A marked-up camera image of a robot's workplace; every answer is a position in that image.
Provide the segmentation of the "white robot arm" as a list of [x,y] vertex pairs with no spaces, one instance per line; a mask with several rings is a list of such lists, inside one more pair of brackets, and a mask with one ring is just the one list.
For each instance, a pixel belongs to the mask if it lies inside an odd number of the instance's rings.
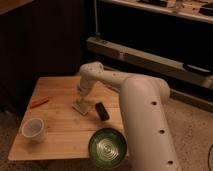
[[163,79],[107,71],[100,62],[79,69],[78,94],[85,98],[97,81],[119,91],[119,106],[127,137],[132,171],[181,171],[163,104],[170,88]]

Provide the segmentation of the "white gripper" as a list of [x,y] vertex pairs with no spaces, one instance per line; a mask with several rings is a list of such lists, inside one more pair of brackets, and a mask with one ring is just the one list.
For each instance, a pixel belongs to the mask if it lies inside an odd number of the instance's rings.
[[94,84],[92,82],[80,82],[77,86],[77,93],[79,103],[83,103],[85,101],[86,96],[92,91]]

